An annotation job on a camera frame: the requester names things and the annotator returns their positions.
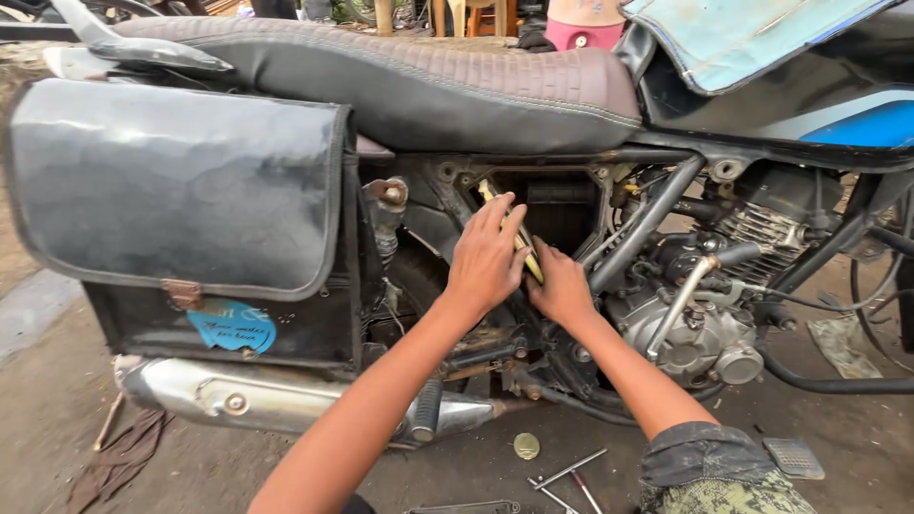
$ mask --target engine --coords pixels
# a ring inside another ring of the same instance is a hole
[[[646,355],[679,286],[698,261],[743,241],[756,242],[763,249],[759,258],[706,275],[654,362],[685,388],[754,379],[764,362],[753,347],[753,315],[743,306],[742,291],[727,286],[728,279],[766,284],[824,237],[829,219],[822,220],[822,213],[832,211],[843,189],[837,177],[820,173],[759,163],[735,183],[708,182],[701,199],[684,199],[679,209],[695,219],[691,230],[657,234],[609,291],[604,313],[628,344]]]

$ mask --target seat stitching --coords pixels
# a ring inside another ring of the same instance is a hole
[[[199,37],[199,38],[186,39],[181,42],[182,43],[197,42],[197,43],[205,44],[208,42],[217,42],[223,38],[230,38],[233,41],[243,41],[246,39],[247,40],[257,40],[257,39],[266,39],[266,38],[304,39],[304,40],[308,41],[310,44],[313,44],[318,47],[328,47],[328,48],[332,48],[332,49],[336,49],[336,50],[342,50],[344,53],[350,53],[350,54],[353,54],[353,55],[356,55],[359,57],[361,57],[365,54],[369,54],[369,52],[361,50],[361,49],[360,49],[360,51],[355,52],[355,51],[353,51],[352,48],[338,46],[336,44],[328,44],[326,42],[322,42],[321,39],[317,39],[314,36],[306,36],[306,35],[302,35],[302,34],[270,33],[266,37],[263,36],[262,34],[256,34],[256,35],[251,35],[251,36],[242,36],[241,34],[222,34],[222,35],[215,35],[215,36],[205,36],[205,37]],[[596,105],[590,105],[587,103],[581,103],[581,104],[575,105],[575,104],[571,104],[571,103],[565,103],[565,102],[561,102],[561,101],[557,101],[557,100],[550,100],[550,99],[543,99],[543,98],[527,98],[526,101],[511,100],[510,98],[504,98],[504,97],[505,96],[514,97],[514,98],[524,98],[524,97],[516,97],[515,95],[511,95],[509,93],[503,93],[500,91],[480,91],[479,88],[477,88],[476,86],[473,86],[472,84],[459,82],[457,80],[452,80],[447,77],[441,77],[440,80],[436,80],[436,79],[433,79],[432,77],[424,76],[424,75],[430,75],[430,73],[428,73],[427,71],[414,68],[413,66],[411,66],[407,63],[396,61],[384,54],[380,54],[380,53],[376,54],[375,52],[370,52],[369,55],[365,55],[365,57],[375,57],[375,56],[380,57],[381,59],[387,61],[388,64],[390,64],[391,66],[393,66],[394,68],[396,68],[398,70],[406,71],[410,75],[415,75],[415,76],[419,77],[420,79],[423,79],[426,81],[436,82],[436,83],[439,83],[439,84],[442,84],[445,86],[460,89],[461,91],[469,91],[469,92],[472,92],[472,93],[475,93],[475,94],[478,94],[478,95],[481,95],[484,97],[489,97],[489,98],[493,98],[496,100],[502,100],[504,102],[518,103],[521,105],[535,105],[537,107],[546,107],[548,109],[555,109],[558,111],[568,111],[568,112],[574,112],[574,113],[589,114],[589,115],[601,118],[602,120],[606,120],[607,122],[610,122],[610,123],[624,125],[627,127],[631,127],[633,129],[641,128],[639,120],[636,120],[634,118],[629,118],[627,116],[622,116],[615,112],[607,111]],[[593,110],[596,110],[599,112],[586,111],[586,110],[580,109],[578,107],[586,107],[588,109],[593,109]],[[612,116],[614,118],[618,118],[618,120],[613,120],[611,118],[604,116],[603,114]]]

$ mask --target brown cloth rag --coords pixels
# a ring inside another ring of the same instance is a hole
[[[73,483],[67,514],[80,514],[96,499],[108,501],[115,492],[143,471],[155,454],[165,426],[175,419],[170,412],[143,409],[133,423],[95,455]]]

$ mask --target fuel tank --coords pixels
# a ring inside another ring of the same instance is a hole
[[[652,131],[859,147],[914,159],[914,2],[878,13],[727,94],[691,92],[658,49],[639,84]]]

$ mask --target brown quilted seat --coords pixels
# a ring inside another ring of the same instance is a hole
[[[626,68],[598,48],[467,52],[269,18],[147,17],[114,30],[200,48],[259,91],[351,104],[360,133],[398,150],[596,153],[640,126]]]

